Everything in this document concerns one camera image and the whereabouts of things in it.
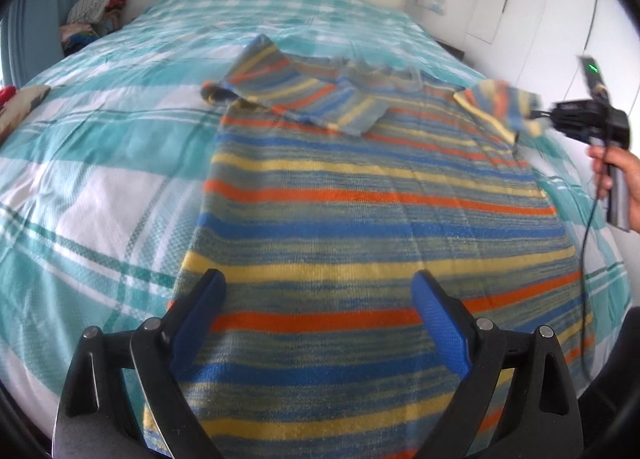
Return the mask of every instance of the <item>blue gripper pad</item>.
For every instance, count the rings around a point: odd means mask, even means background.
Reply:
[[[469,344],[455,319],[449,314],[446,305],[441,304],[433,288],[440,286],[431,284],[431,280],[422,273],[416,273],[411,281],[411,296],[414,307],[422,318],[422,323],[429,331],[436,344],[438,354],[447,368],[465,379],[471,370]]]
[[[222,310],[225,295],[225,276],[217,272],[174,336],[169,370],[175,378],[178,378],[181,371],[188,369],[196,359],[213,320]]]

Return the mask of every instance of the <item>red object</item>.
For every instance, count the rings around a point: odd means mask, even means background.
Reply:
[[[123,10],[127,5],[127,0],[110,0],[109,3],[105,6],[105,11],[111,11],[113,9]]]
[[[16,89],[12,85],[9,85],[8,87],[5,87],[4,89],[0,90],[0,106],[3,106],[11,98],[13,98],[17,91],[18,89]]]

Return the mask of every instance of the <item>finger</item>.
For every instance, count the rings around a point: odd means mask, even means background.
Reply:
[[[596,174],[604,173],[604,163],[602,162],[602,159],[594,159],[591,161],[591,168]]]
[[[598,199],[604,199],[613,188],[613,179],[608,175],[603,175],[598,186]]]
[[[604,155],[604,147],[603,146],[587,147],[587,155],[592,158],[602,159],[602,156]]]
[[[631,172],[640,168],[640,160],[628,150],[622,150],[617,146],[610,146],[608,150],[603,151],[604,161],[620,168],[623,172]]]

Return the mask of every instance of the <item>mattress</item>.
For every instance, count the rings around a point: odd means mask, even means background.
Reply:
[[[161,0],[40,74],[50,95],[0,148],[0,351],[11,357],[0,378],[49,435],[82,330],[130,330],[166,310],[224,112],[200,86],[257,34],[290,54],[412,66],[462,87],[482,79],[404,13],[357,0]],[[588,197],[552,140],[528,148],[575,244]],[[601,217],[588,270],[600,361],[629,302]],[[24,371],[30,381],[15,381]]]

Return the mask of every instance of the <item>electrical outlet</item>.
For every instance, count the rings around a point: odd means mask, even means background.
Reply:
[[[431,0],[431,5],[427,9],[439,15],[444,15],[447,10],[447,0]]]
[[[422,0],[414,0],[414,6],[444,15],[447,10],[447,0],[430,0],[428,4],[424,4]]]

